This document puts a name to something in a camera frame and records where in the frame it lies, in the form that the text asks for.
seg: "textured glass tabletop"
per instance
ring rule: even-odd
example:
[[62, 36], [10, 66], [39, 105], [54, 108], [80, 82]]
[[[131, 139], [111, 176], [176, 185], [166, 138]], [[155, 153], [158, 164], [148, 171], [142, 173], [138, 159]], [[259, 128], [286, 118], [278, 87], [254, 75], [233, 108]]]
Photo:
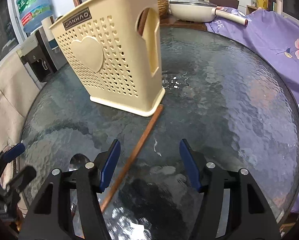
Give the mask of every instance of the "textured glass tabletop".
[[[182, 138], [224, 169], [247, 168], [280, 220], [299, 187], [299, 111], [281, 78], [255, 53], [214, 33], [162, 28], [161, 54], [164, 110], [104, 213], [112, 238], [132, 239], [134, 224], [144, 225], [146, 239], [188, 238], [203, 196], [184, 170]], [[22, 133], [27, 148], [20, 165], [37, 170], [26, 200], [53, 168], [67, 171], [76, 153], [94, 160], [117, 138], [122, 151], [114, 179], [149, 120], [91, 102], [64, 66], [38, 95]], [[225, 191], [218, 236], [228, 196]]]

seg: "metal spoon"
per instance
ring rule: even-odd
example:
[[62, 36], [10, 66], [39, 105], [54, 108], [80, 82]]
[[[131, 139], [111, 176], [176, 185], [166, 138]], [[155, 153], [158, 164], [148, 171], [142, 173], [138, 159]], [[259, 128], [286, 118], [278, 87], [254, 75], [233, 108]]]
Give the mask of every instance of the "metal spoon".
[[[90, 160], [84, 154], [77, 153], [70, 160], [69, 171], [78, 170], [80, 167], [83, 167], [88, 162], [90, 162]], [[74, 195], [72, 195], [73, 200], [71, 204], [72, 218], [74, 218], [77, 209], [77, 195], [76, 192], [73, 192], [73, 194]]]

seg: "pan lid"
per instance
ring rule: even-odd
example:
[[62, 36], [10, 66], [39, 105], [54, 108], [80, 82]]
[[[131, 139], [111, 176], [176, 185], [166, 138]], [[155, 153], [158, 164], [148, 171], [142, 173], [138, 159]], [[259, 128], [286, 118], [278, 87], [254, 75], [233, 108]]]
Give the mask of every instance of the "pan lid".
[[216, 4], [213, 4], [211, 2], [205, 2], [203, 0], [175, 0], [175, 1], [170, 1], [170, 3], [217, 7]]

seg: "purple cloth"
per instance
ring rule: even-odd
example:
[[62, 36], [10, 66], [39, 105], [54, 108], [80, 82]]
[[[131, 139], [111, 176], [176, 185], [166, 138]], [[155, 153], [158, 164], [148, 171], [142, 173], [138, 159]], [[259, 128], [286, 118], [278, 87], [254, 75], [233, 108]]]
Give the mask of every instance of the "purple cloth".
[[[299, 26], [262, 9], [248, 16], [233, 8], [224, 10], [245, 17], [248, 26], [216, 17], [206, 23], [207, 30], [238, 41], [263, 57], [280, 74], [299, 104]], [[299, 194], [292, 212], [299, 213]]]

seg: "frying pan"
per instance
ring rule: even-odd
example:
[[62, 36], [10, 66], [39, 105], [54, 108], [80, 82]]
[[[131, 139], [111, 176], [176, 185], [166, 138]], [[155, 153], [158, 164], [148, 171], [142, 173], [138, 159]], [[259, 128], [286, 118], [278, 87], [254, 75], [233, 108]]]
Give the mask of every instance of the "frying pan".
[[176, 0], [170, 2], [171, 13], [178, 19], [191, 22], [211, 22], [220, 16], [244, 26], [248, 20], [240, 16], [224, 12], [216, 4], [202, 0]]

